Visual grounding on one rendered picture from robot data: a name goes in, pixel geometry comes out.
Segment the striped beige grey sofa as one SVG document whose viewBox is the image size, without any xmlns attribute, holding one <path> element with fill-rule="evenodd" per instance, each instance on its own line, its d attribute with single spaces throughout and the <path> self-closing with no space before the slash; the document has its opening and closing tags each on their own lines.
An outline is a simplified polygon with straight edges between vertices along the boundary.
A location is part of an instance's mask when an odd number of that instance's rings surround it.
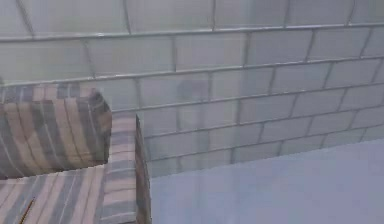
<svg viewBox="0 0 384 224">
<path fill-rule="evenodd" d="M 77 83 L 0 86 L 0 224 L 152 224 L 140 120 Z"/>
</svg>

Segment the thin orange pencil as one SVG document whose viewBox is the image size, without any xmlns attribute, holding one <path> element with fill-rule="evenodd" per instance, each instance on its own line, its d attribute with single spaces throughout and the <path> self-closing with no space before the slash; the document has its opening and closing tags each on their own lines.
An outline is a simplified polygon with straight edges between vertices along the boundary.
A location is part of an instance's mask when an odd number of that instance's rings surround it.
<svg viewBox="0 0 384 224">
<path fill-rule="evenodd" d="M 29 211 L 31 210 L 33 204 L 34 204 L 35 198 L 33 197 L 31 201 L 28 203 L 27 207 L 25 208 L 24 212 L 22 213 L 19 221 L 17 224 L 24 224 L 26 217 L 28 216 Z"/>
</svg>

